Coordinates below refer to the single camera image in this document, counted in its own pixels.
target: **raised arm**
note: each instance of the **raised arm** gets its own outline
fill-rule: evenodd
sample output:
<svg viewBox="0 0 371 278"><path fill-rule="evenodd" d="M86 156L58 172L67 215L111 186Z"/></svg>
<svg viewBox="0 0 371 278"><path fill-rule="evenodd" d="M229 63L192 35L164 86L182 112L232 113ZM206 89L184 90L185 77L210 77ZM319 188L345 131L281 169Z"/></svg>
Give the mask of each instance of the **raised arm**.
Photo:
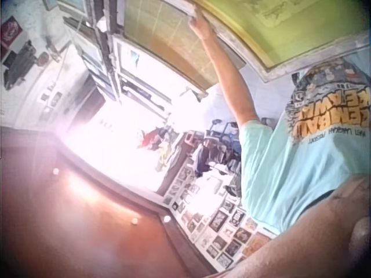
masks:
<svg viewBox="0 0 371 278"><path fill-rule="evenodd" d="M249 88L227 53L217 41L210 23L203 16L200 8L195 6L195 17L190 27L200 38L218 76L228 106L241 127L250 120L259 120Z"/></svg>

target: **light blue t-shirt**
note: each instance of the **light blue t-shirt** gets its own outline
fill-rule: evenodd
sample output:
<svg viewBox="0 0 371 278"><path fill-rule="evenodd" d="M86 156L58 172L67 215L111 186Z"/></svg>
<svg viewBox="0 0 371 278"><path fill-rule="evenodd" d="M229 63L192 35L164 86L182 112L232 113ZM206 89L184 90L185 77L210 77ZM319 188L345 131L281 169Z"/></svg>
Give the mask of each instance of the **light blue t-shirt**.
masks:
<svg viewBox="0 0 371 278"><path fill-rule="evenodd" d="M277 127L240 128L242 203L274 233L353 174L370 173L369 78L339 58L298 82Z"/></svg>

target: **hand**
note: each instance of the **hand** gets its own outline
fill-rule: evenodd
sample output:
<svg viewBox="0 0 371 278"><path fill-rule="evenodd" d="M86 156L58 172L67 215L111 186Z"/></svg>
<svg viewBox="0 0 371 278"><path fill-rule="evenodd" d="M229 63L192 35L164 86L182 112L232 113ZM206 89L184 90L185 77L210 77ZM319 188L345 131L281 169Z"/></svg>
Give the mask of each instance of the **hand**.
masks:
<svg viewBox="0 0 371 278"><path fill-rule="evenodd" d="M190 27L200 38L200 40L205 41L210 38L215 37L215 32L208 20L202 14L201 9L198 5L194 5L195 17L190 20Z"/></svg>

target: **person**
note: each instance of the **person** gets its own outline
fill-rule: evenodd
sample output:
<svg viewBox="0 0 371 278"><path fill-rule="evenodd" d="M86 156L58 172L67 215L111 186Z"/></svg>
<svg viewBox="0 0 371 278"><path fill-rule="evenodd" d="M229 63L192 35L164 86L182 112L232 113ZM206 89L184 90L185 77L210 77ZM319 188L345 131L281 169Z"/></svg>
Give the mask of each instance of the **person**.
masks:
<svg viewBox="0 0 371 278"><path fill-rule="evenodd" d="M369 77L346 58L314 66L273 131L199 7L190 27L239 126L242 204L279 234L225 277L342 276L369 239Z"/></svg>
<svg viewBox="0 0 371 278"><path fill-rule="evenodd" d="M195 172L196 178L203 176L205 172L211 170L210 166L206 164L209 159L210 149L208 147L208 142L202 142L198 145L194 154L192 155L193 170Z"/></svg>

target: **skin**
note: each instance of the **skin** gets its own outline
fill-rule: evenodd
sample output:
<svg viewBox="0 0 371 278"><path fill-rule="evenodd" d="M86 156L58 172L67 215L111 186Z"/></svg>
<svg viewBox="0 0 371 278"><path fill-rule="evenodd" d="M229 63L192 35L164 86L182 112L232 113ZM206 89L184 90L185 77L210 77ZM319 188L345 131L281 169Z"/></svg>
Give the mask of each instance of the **skin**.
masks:
<svg viewBox="0 0 371 278"><path fill-rule="evenodd" d="M195 7L190 26L214 65L238 126L258 120L245 81L199 7ZM370 180L359 175L307 210L295 225L236 267L210 277L342 277L367 247L369 220Z"/></svg>

